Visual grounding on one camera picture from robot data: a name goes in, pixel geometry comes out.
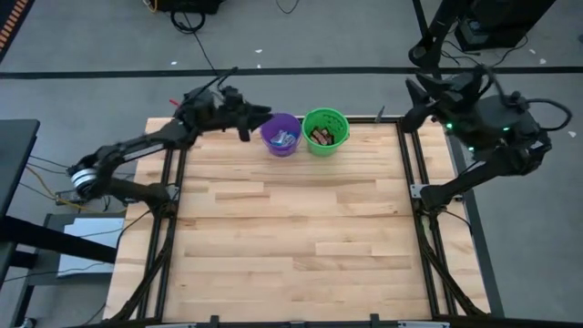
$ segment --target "wood plank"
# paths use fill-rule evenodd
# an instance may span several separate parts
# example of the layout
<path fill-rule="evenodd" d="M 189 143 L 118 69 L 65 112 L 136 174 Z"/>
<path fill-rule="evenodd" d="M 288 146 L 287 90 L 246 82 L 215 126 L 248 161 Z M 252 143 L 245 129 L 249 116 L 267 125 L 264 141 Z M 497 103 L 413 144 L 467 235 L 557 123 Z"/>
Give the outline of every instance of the wood plank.
<path fill-rule="evenodd" d="M 151 118 L 146 130 L 168 121 Z M 419 133 L 430 177 L 451 179 L 440 127 Z M 135 181 L 158 182 L 163 159 L 141 159 Z M 132 205 L 126 224 L 145 210 Z M 449 210 L 463 216 L 460 204 Z M 487 305 L 467 227 L 447 214 L 439 220 L 451 273 Z M 146 217 L 122 238 L 106 318 L 142 277 L 151 226 Z M 241 144 L 236 131 L 206 133 L 187 159 L 167 296 L 168 323 L 207 322 L 212 314 L 223 322 L 429 318 L 394 126 L 353 125 L 329 158 L 312 156 L 305 142 L 293 156 L 274 158 L 257 134 Z"/>

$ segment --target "green bucket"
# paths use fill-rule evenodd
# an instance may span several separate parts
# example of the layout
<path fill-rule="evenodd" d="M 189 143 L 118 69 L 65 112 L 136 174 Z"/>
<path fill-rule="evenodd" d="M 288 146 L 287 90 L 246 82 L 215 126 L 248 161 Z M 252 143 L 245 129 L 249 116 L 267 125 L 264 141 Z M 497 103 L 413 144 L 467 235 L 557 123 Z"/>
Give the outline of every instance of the green bucket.
<path fill-rule="evenodd" d="M 322 146 L 312 141 L 310 134 L 315 127 L 326 128 L 334 136 L 334 144 Z M 330 156 L 350 137 L 348 119 L 336 109 L 316 108 L 306 115 L 302 122 L 302 133 L 308 141 L 308 150 L 316 156 Z"/>

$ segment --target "electronic device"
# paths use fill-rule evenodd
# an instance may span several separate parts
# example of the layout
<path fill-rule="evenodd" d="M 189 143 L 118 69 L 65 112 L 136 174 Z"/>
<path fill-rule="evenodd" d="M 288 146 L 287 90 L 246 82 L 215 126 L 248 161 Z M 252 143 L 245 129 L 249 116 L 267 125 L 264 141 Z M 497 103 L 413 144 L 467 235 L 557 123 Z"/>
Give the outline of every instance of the electronic device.
<path fill-rule="evenodd" d="M 457 21 L 455 36 L 462 50 L 514 47 L 554 0 L 443 0 L 421 40 L 409 50 L 418 67 L 436 69 L 442 46 Z"/>
<path fill-rule="evenodd" d="M 498 176 L 526 175 L 537 169 L 552 145 L 549 131 L 564 128 L 571 111 L 554 100 L 525 99 L 519 92 L 506 95 L 491 69 L 477 66 L 447 80 L 416 74 L 419 87 L 410 79 L 406 85 L 413 100 L 402 121 L 404 132 L 420 128 L 425 119 L 441 123 L 458 138 L 482 165 L 441 186 L 419 188 L 423 210 L 440 211 L 454 196 Z M 483 77 L 487 77 L 484 87 Z M 497 95 L 481 98 L 494 85 Z M 547 103 L 567 116 L 558 127 L 543 128 L 528 112 L 530 104 Z"/>
<path fill-rule="evenodd" d="M 455 38 L 464 51 L 515 47 L 555 0 L 475 0 L 458 19 Z"/>
<path fill-rule="evenodd" d="M 224 0 L 152 0 L 158 1 L 158 10 L 214 15 Z"/>

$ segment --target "purple bucket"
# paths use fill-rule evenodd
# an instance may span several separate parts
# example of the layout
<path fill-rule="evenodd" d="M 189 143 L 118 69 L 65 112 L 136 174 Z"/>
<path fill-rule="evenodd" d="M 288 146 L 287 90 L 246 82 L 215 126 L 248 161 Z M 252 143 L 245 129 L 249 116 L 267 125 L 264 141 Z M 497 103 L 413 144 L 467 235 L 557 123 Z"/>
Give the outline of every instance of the purple bucket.
<path fill-rule="evenodd" d="M 280 130 L 291 132 L 298 136 L 298 138 L 290 146 L 273 146 L 270 140 L 275 137 Z M 302 124 L 300 124 L 300 121 L 294 115 L 285 113 L 273 114 L 273 118 L 261 126 L 261 138 L 271 154 L 279 157 L 290 156 L 300 144 L 300 139 L 302 138 Z"/>

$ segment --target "metal bracket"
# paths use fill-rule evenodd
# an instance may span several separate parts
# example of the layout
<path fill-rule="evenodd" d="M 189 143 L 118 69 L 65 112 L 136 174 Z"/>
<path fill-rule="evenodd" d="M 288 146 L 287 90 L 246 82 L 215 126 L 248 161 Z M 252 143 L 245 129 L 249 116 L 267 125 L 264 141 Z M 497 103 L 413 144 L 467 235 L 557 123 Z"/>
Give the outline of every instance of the metal bracket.
<path fill-rule="evenodd" d="M 398 322 L 399 328 L 449 328 L 449 323 L 437 322 Z"/>
<path fill-rule="evenodd" d="M 379 313 L 371 313 L 371 328 L 381 328 L 381 317 Z"/>
<path fill-rule="evenodd" d="M 210 328 L 219 328 L 219 316 L 218 315 L 211 315 Z"/>
<path fill-rule="evenodd" d="M 409 190 L 411 191 L 411 198 L 413 198 L 415 200 L 420 200 L 421 199 L 421 189 L 423 187 L 426 187 L 426 186 L 429 186 L 429 185 L 427 185 L 427 184 L 412 184 L 412 185 L 410 185 Z M 455 195 L 454 200 L 455 201 L 463 201 L 464 196 Z"/>
<path fill-rule="evenodd" d="M 381 123 L 381 121 L 383 120 L 383 113 L 384 113 L 384 105 L 381 108 L 381 110 L 379 110 L 378 114 L 376 114 L 376 118 L 374 118 L 375 124 Z"/>

